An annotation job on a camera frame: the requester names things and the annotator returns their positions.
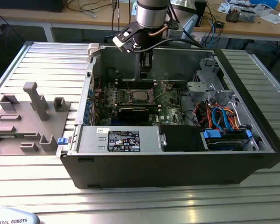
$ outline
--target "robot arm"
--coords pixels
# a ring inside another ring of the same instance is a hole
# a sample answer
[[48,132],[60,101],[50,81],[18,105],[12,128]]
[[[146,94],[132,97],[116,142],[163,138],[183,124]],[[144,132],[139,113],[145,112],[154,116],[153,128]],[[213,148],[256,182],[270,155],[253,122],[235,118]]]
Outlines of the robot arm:
[[[195,14],[194,0],[137,0],[136,22],[128,24],[114,38],[113,42],[121,51],[132,52],[136,46],[148,49],[162,40],[167,29],[178,29],[178,19],[189,20]],[[191,38],[191,43],[201,47]]]

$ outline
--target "power supply label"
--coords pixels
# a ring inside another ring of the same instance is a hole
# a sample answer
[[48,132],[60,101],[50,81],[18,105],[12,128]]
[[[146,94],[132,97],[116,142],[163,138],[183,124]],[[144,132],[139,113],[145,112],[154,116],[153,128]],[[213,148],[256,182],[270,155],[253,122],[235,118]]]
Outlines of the power supply label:
[[139,131],[109,131],[109,152],[140,152]]

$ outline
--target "aluminum extrusion table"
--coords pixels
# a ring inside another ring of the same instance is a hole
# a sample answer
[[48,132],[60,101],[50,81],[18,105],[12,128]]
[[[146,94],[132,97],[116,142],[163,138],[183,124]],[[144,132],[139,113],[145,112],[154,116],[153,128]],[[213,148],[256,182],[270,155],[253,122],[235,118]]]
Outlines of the aluminum extrusion table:
[[[12,93],[28,101],[22,86],[27,80],[37,81],[38,92],[46,99],[62,96],[71,102],[64,130],[64,136],[70,136],[86,73],[87,47],[40,42],[24,46],[0,80],[0,97]],[[242,58],[235,58],[235,63],[253,56],[237,57]],[[268,91],[274,92],[270,86],[280,88],[278,82],[265,73],[243,74],[241,79],[257,90],[259,107],[271,116],[280,137],[280,91],[267,96]],[[78,189],[55,156],[0,156],[0,207],[33,212],[44,224],[280,224],[280,163],[259,170],[240,185]]]

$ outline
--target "workbench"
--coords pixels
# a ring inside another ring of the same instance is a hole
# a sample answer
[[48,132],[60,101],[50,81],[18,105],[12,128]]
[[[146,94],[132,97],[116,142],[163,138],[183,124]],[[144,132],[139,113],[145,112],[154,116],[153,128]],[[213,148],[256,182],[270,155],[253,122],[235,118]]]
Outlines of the workbench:
[[[81,5],[89,3],[89,0],[80,0]],[[238,38],[246,40],[265,40],[265,41],[280,41],[280,24],[273,24],[261,18],[257,18],[255,23],[237,22],[231,23],[226,21],[226,14],[217,12],[219,5],[223,0],[209,0],[209,6],[212,14],[217,20],[225,22],[225,26],[221,37]],[[88,6],[89,9],[109,4],[108,0],[102,0],[98,4]],[[77,1],[70,4],[73,9],[79,10]],[[37,26],[44,29],[48,42],[54,42],[53,28],[76,28],[76,29],[96,29],[96,30],[111,30],[111,6],[103,7],[95,10],[96,18],[86,15],[81,12],[74,12],[65,7],[61,13],[30,11],[30,10],[15,10],[15,9],[0,9],[2,15],[11,25],[22,26]],[[128,23],[128,4],[120,5],[120,29]],[[117,19],[114,19],[114,30],[117,28]],[[201,39],[208,35],[210,27],[207,20],[203,20],[200,27],[194,28],[192,35],[196,39]]]
[[[87,48],[43,42],[23,46],[0,79],[0,99],[8,93],[29,101],[22,87],[26,81],[37,82],[39,94],[48,101],[64,97],[71,102],[63,132],[71,136]],[[232,56],[228,50],[228,55],[235,63],[250,60],[245,52]],[[278,82],[260,73],[242,75],[241,80],[280,137]],[[280,163],[257,171],[240,185],[78,189],[56,156],[0,156],[0,207],[33,212],[43,224],[280,224]]]

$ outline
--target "power cable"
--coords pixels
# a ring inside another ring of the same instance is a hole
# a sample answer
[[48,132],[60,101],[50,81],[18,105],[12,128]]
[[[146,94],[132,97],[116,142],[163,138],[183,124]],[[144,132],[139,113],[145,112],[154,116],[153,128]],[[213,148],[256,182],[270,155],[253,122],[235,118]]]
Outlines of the power cable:
[[118,20],[118,32],[120,31],[120,29],[119,29],[119,18],[120,18],[120,12],[119,12],[119,0],[117,0],[117,20]]
[[191,45],[195,45],[195,46],[200,48],[200,46],[196,42],[193,42],[191,40],[186,40],[186,39],[182,39],[182,38],[172,38],[172,39],[166,39],[166,40],[163,40],[161,42],[158,42],[155,45],[151,46],[150,48],[146,48],[146,49],[143,49],[143,50],[133,50],[132,52],[134,52],[134,53],[146,52],[146,51],[149,51],[149,50],[152,50],[152,49],[158,47],[159,45],[161,45],[163,43],[171,42],[171,41],[180,41],[180,42],[188,43],[188,44],[191,44]]
[[67,4],[66,4],[66,7],[72,11],[75,11],[75,12],[88,12],[88,11],[92,11],[92,10],[96,10],[96,9],[99,9],[99,8],[102,8],[102,7],[106,7],[106,6],[110,6],[111,4],[106,4],[106,5],[103,5],[103,6],[99,6],[99,7],[96,7],[96,8],[92,8],[92,9],[87,9],[87,10],[76,10],[76,9],[73,9],[70,7],[70,3],[72,3],[74,0],[70,0]]
[[131,0],[129,0],[129,24],[131,23]]

